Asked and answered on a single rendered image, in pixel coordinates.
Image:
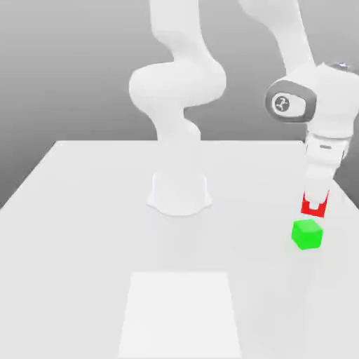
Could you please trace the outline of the small green cube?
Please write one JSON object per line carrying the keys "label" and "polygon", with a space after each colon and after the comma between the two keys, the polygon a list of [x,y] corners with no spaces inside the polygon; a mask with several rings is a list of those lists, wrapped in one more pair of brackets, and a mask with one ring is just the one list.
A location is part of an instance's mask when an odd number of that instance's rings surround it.
{"label": "small green cube", "polygon": [[301,250],[319,248],[322,243],[323,229],[313,219],[301,219],[293,222],[291,239]]}

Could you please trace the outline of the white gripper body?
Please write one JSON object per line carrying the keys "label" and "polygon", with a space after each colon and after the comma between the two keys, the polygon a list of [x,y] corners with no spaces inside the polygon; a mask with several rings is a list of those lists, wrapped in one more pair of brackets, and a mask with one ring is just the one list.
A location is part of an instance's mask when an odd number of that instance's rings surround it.
{"label": "white gripper body", "polygon": [[352,137],[329,138],[307,133],[306,146],[306,185],[319,183],[328,185],[347,157]]}

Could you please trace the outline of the small red cube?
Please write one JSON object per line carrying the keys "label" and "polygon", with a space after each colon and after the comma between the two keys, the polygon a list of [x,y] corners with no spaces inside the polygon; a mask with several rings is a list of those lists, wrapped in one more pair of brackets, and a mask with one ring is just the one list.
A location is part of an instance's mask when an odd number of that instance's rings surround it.
{"label": "small red cube", "polygon": [[323,202],[310,202],[306,197],[306,192],[303,191],[301,214],[323,218],[325,216],[329,194],[330,191],[327,191]]}

